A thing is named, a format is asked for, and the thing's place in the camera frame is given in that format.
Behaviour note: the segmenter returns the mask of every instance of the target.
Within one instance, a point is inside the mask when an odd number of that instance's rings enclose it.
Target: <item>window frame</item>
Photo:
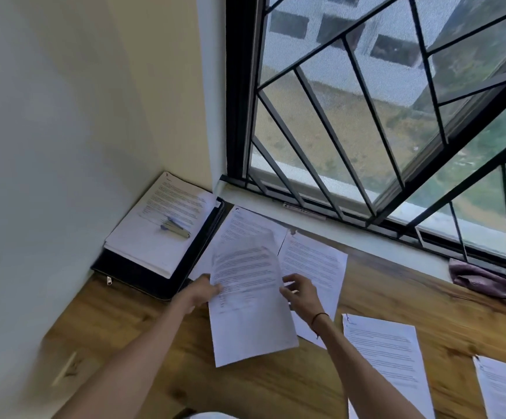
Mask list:
[[[454,223],[459,234],[458,239],[440,236],[432,232],[408,226],[394,218],[389,217],[403,201],[406,201],[418,188],[433,176],[449,159],[459,152],[468,142],[478,135],[493,119],[506,109],[506,75],[503,79],[495,79],[497,75],[506,74],[506,60],[492,73],[492,78],[486,79],[476,89],[474,97],[470,98],[457,114],[455,120],[448,124],[443,130],[442,126],[438,135],[430,143],[423,147],[420,153],[410,161],[402,172],[399,171],[399,182],[390,185],[372,203],[360,203],[350,198],[333,196],[328,198],[328,203],[320,200],[321,187],[314,191],[310,185],[294,182],[294,191],[288,187],[285,181],[278,179],[274,174],[251,168],[251,146],[255,144],[252,137],[256,117],[256,98],[260,96],[257,90],[260,85],[260,73],[258,65],[262,65],[262,54],[264,48],[264,35],[267,32],[268,14],[273,11],[284,0],[277,0],[269,5],[269,0],[226,0],[227,18],[227,175],[223,180],[238,187],[250,190],[254,193],[263,194],[274,200],[284,203],[298,205],[307,208],[314,213],[327,218],[365,229],[390,239],[418,247],[422,250],[437,253],[441,256],[465,260],[481,267],[506,274],[506,257],[491,253],[481,248],[465,244],[459,231],[459,222],[456,215],[453,216]],[[375,7],[385,8],[396,0],[385,0],[381,5]],[[409,0],[413,15],[417,18],[415,0]],[[422,30],[416,20],[416,29],[419,34],[420,50],[426,55],[423,56],[423,63],[428,74],[431,76],[429,58],[432,54],[440,51],[441,48],[451,46],[463,39],[480,32],[494,24],[506,19],[506,15],[492,20],[463,35],[458,35],[454,40],[447,41],[439,47],[425,48],[423,45]],[[334,41],[342,40],[347,49],[347,37],[345,31],[342,35],[335,36]],[[322,44],[324,49],[334,41],[332,38]],[[301,67],[294,69],[296,74],[301,73]],[[434,99],[434,105],[440,100]],[[501,167],[506,163],[506,149],[496,156],[494,160],[487,162]],[[480,168],[475,171],[470,180],[465,180],[456,188],[469,182],[477,182],[483,174]],[[370,217],[362,213],[370,210]],[[452,209],[451,200],[447,203]]]

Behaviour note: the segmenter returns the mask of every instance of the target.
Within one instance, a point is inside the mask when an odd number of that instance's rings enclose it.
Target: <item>wooden surface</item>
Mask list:
[[[341,313],[416,326],[437,418],[485,418],[472,356],[506,362],[506,306],[453,284],[326,239],[348,253]],[[104,360],[149,328],[165,303],[94,275],[48,332]],[[156,378],[198,411],[246,418],[345,417],[342,388],[325,350],[297,349],[215,368],[206,307],[188,315]]]

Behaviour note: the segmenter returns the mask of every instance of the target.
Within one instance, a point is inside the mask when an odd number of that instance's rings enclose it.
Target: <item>printed document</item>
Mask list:
[[[212,284],[222,292],[208,302],[216,367],[297,347],[272,233],[216,246]]]
[[[305,235],[297,232],[292,235],[288,232],[278,259],[284,275],[299,273],[311,280],[317,288],[324,311],[331,319],[334,319],[348,255]],[[301,320],[295,312],[292,312],[292,317],[300,337],[326,349],[323,341],[317,338],[309,324]]]
[[[105,240],[104,247],[170,278],[216,204],[216,196],[164,172]],[[170,218],[186,239],[161,224]]]
[[[506,419],[506,363],[483,356],[474,365],[489,419]]]
[[[278,254],[278,250],[286,236],[287,228],[259,214],[250,212],[243,207],[234,206],[229,211],[228,216],[220,225],[214,237],[212,237],[210,244],[204,250],[193,271],[190,273],[189,279],[195,280],[203,273],[210,273],[212,270],[212,253],[214,252],[214,248],[221,242],[269,232],[274,234],[276,242],[275,254]]]
[[[344,336],[426,419],[433,405],[416,328],[369,317],[342,315]],[[357,419],[348,400],[348,415]]]

